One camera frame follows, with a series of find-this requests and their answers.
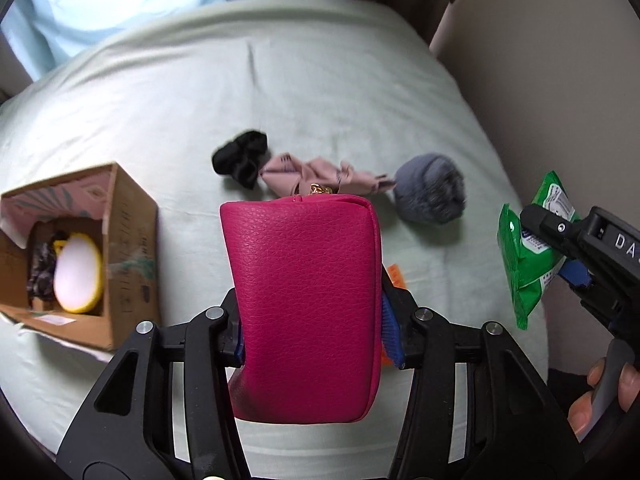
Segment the white label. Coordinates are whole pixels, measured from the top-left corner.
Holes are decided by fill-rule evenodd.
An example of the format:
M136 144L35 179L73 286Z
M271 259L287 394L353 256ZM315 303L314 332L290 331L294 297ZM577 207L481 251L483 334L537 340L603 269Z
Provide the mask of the white label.
M532 253L540 254L549 249L549 246L545 244L540 238L534 236L526 229L522 230L522 244Z
M558 184L549 186L549 192L546 194L542 207L569 221L571 221L575 213L574 207Z
M44 316L37 316L37 320L44 321L52 325L66 325L67 323L73 323L75 319L69 319L68 317L56 316L55 314L45 314Z

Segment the finger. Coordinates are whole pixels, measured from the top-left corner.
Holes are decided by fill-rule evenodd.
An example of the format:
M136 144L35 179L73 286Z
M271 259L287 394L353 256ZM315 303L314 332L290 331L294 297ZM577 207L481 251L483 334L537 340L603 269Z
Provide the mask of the finger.
M626 364L620 374L618 383L618 400L623 410L628 412L640 392L640 372Z
M591 420L591 395L592 392L585 393L569 408L569 425L576 434L580 433Z
M603 371L604 371L604 357L601 359L598 359L596 361L596 364L594 364L591 367L591 369L589 370L589 373L587 374L587 384L591 388L595 388L596 384L600 382Z

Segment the blue gripper pad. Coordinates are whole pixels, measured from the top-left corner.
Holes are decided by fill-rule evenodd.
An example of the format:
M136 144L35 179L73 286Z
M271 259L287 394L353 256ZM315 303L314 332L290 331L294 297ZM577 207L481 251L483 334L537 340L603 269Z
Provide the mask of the blue gripper pad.
M573 286L591 285L591 276L580 260L567 260L558 274Z
M404 366L404 351L400 339L400 326L384 291L382 292L382 345L394 366L402 368Z

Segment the pink fabric bow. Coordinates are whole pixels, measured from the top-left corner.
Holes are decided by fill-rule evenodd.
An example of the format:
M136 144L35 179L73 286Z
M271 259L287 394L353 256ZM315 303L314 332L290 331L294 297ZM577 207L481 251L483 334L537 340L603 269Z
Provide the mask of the pink fabric bow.
M346 161L338 168L321 157L302 162L289 153L272 157L260 171L260 176L278 196L308 195L312 184L330 187L334 193L361 196L382 193L396 186L386 174L375 176L369 171L355 171Z

